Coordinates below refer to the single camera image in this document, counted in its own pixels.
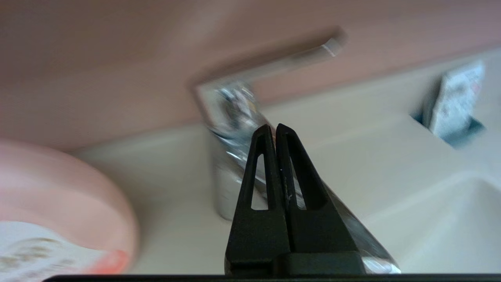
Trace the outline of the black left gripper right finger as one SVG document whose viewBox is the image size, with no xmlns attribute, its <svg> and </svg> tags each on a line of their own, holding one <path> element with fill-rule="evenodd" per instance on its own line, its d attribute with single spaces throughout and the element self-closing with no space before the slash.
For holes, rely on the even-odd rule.
<svg viewBox="0 0 501 282">
<path fill-rule="evenodd" d="M 275 268 L 281 275 L 363 275 L 360 252 L 297 133 L 279 124 L 276 150 L 290 251 Z"/>
</svg>

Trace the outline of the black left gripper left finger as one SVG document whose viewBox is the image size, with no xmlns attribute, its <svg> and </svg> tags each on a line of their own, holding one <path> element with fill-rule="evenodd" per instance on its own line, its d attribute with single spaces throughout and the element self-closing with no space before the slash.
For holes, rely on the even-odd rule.
<svg viewBox="0 0 501 282">
<path fill-rule="evenodd" d="M 265 164 L 268 209 L 254 210 L 252 199 L 259 156 Z M 290 251 L 283 189 L 269 125 L 253 136 L 225 251 L 225 274 L 270 275 L 273 261 Z"/>
</svg>

